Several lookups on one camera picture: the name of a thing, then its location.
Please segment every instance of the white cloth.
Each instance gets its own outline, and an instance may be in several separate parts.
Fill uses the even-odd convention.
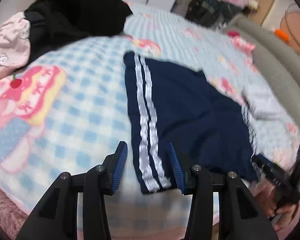
[[[281,106],[269,88],[248,85],[242,89],[242,96],[249,105],[249,110],[256,119],[278,118]]]

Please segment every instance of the cartoon character print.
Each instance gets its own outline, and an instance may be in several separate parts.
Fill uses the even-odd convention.
[[[226,78],[207,78],[207,81],[214,86],[221,94],[230,97],[236,101],[240,106],[245,104],[243,97],[237,92],[235,87]]]
[[[135,39],[130,35],[127,35],[127,37],[135,46],[141,48],[144,52],[152,54],[153,56],[159,56],[161,54],[161,48],[156,42],[146,39]]]
[[[274,150],[274,162],[279,164],[283,169],[289,170],[295,163],[297,152],[300,144],[299,128],[293,123],[286,124],[286,130],[291,140],[290,147],[277,148]]]
[[[21,39],[28,40],[29,35],[30,35],[29,28],[22,28],[21,30],[19,30],[19,36]]]
[[[13,138],[0,138],[7,141],[7,146],[0,148],[1,168],[13,173],[27,163],[31,146],[42,136],[44,119],[65,81],[65,72],[56,66],[35,66],[20,79],[0,80],[0,136]],[[16,122],[21,128],[9,129]]]
[[[239,76],[240,74],[239,69],[232,61],[226,60],[226,58],[221,55],[218,55],[218,61],[221,63],[223,67],[227,69],[232,69],[235,75]]]
[[[153,31],[153,30],[159,30],[159,27],[155,25],[153,22],[148,22],[147,29]]]
[[[148,18],[148,19],[153,19],[153,17],[150,14],[140,13],[140,15],[142,15],[143,17]]]
[[[256,48],[255,44],[247,42],[240,36],[232,37],[231,42],[238,50],[244,52],[248,56],[251,56],[252,51]]]
[[[8,58],[8,56],[7,56],[7,54],[1,54],[0,55],[0,66],[5,66],[5,63],[7,62],[7,60],[8,60],[9,58]]]
[[[253,71],[253,73],[255,73],[255,74],[259,73],[259,70],[253,64],[252,57],[246,58],[243,62],[245,63],[245,65],[247,65]]]
[[[189,38],[194,38],[196,40],[200,40],[201,36],[197,34],[195,31],[191,30],[190,28],[186,28],[185,30],[181,30],[181,32]]]

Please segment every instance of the gray bed frame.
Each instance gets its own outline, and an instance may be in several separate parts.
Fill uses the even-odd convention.
[[[253,64],[268,81],[274,94],[300,127],[300,57],[272,33],[238,14],[223,30],[236,30],[256,44]]]

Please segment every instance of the blue checkered blanket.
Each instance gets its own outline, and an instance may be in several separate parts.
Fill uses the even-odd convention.
[[[268,86],[229,37],[169,12],[129,5],[134,15],[126,21],[126,35],[86,38],[0,80],[0,188],[26,213],[61,172],[86,172],[123,140],[129,152],[122,182],[105,198],[112,236],[148,236],[186,226],[191,196],[179,190],[140,192],[132,165],[125,52],[203,70],[211,84],[240,104],[244,85]],[[251,118],[250,123],[258,151],[286,167],[294,162],[299,133],[284,109],[280,119]],[[217,218],[217,195],[214,204]],[[82,229],[82,196],[78,205]]]

